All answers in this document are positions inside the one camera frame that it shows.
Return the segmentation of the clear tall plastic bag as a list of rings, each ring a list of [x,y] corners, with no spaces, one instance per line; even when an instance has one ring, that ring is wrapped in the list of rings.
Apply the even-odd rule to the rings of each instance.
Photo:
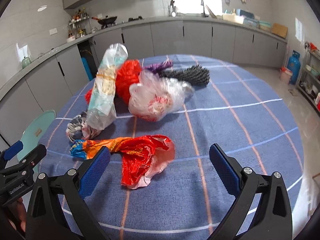
[[[127,58],[127,48],[121,43],[110,45],[103,55],[87,110],[87,124],[93,129],[102,131],[116,119],[114,96],[117,70]]]

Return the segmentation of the red orange plastic bag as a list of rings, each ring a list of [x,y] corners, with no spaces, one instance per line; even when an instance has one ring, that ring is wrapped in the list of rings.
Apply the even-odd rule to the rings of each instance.
[[[70,149],[74,157],[92,159],[102,148],[121,155],[121,185],[135,190],[150,184],[175,159],[175,145],[164,135],[118,137],[105,140],[76,140]]]

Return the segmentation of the red foam fruit net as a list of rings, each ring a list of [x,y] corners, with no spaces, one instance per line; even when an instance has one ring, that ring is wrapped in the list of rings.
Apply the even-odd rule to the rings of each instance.
[[[129,87],[138,83],[141,71],[139,60],[126,60],[119,68],[115,66],[100,68],[93,88],[85,96],[88,108],[99,109],[110,106],[116,96],[128,104]]]

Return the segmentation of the white red-print plastic bag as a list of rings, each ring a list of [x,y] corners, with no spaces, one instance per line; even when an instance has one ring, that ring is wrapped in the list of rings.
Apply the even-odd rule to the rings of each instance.
[[[129,112],[146,121],[162,120],[182,108],[195,90],[190,83],[175,78],[159,77],[148,70],[140,72],[139,83],[129,87]]]

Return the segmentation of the black foam fruit net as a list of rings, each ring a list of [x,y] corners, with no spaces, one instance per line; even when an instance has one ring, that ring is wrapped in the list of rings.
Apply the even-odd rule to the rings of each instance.
[[[183,70],[161,71],[160,77],[174,78],[190,83],[192,86],[204,87],[210,81],[209,70],[201,65],[191,66]]]

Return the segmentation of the purple snack wrapper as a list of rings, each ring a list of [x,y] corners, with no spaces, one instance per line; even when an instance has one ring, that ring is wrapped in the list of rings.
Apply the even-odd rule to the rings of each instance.
[[[161,63],[153,63],[147,66],[144,66],[144,70],[148,70],[152,72],[153,74],[158,74],[168,68],[171,68],[173,66],[173,61],[172,60],[165,60]]]

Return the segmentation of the teal round trash bin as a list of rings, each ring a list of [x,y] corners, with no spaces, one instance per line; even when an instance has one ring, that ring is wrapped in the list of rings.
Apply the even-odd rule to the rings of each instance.
[[[39,140],[55,118],[56,112],[54,110],[48,110],[31,122],[22,134],[21,142],[23,143],[23,149],[17,154],[18,161],[23,160],[24,157],[38,145]]]

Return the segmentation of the kitchen faucet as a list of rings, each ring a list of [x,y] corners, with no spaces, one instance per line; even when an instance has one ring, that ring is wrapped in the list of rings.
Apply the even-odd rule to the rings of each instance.
[[[209,15],[206,14],[206,8],[205,8],[204,0],[201,0],[201,7],[202,7],[202,10],[203,10],[203,12],[202,12],[202,17],[203,17],[203,18],[209,17]]]

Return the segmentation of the crumpled grey patterned wrapper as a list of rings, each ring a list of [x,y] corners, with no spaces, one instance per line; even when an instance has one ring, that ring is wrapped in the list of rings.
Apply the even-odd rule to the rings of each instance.
[[[97,137],[101,130],[94,129],[87,124],[87,113],[81,112],[75,116],[67,125],[66,135],[71,142],[76,140],[91,140]]]

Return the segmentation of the grey base cabinets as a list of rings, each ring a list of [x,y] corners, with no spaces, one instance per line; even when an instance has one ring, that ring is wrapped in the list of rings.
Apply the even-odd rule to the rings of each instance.
[[[1,88],[1,141],[10,146],[47,110],[60,111],[89,81],[78,45],[88,41],[95,63],[114,43],[131,59],[191,54],[238,64],[280,67],[287,40],[222,20],[149,19],[107,28],[59,46],[20,70]]]

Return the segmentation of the blue plaid tablecloth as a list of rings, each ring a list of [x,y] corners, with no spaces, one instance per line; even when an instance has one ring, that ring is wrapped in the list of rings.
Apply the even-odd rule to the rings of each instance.
[[[210,83],[175,113],[148,122],[116,102],[117,119],[100,139],[162,134],[175,159],[150,185],[122,187],[121,156],[114,154],[86,203],[111,239],[207,239],[234,197],[209,159],[219,144],[258,174],[281,173],[295,205],[303,173],[303,146],[284,101],[263,80],[234,64],[193,55],[171,55],[175,69],[200,64]]]

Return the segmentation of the red white bucket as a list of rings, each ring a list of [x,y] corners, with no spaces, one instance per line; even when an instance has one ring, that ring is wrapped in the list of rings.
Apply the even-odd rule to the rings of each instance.
[[[288,85],[290,83],[292,76],[293,76],[293,72],[291,70],[289,70],[288,68],[285,68],[285,67],[281,67],[280,75],[279,75],[281,82]]]

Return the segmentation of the metal spice rack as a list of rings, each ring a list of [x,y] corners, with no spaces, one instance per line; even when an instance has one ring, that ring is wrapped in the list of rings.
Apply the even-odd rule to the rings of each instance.
[[[86,36],[91,31],[90,20],[86,8],[79,8],[68,22],[67,43]]]

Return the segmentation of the blue gas cylinder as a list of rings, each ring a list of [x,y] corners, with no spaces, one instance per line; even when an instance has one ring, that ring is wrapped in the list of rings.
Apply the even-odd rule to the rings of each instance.
[[[290,79],[290,83],[295,85],[296,81],[298,79],[298,74],[300,71],[300,53],[297,51],[293,50],[292,55],[289,57],[288,63],[287,63],[287,68],[292,72],[292,76]]]

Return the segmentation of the black wok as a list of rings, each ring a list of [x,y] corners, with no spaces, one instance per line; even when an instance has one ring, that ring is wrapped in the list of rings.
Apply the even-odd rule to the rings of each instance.
[[[115,23],[117,16],[105,18],[91,17],[91,19],[96,20],[101,25],[101,29],[105,29],[109,25],[113,25]]]

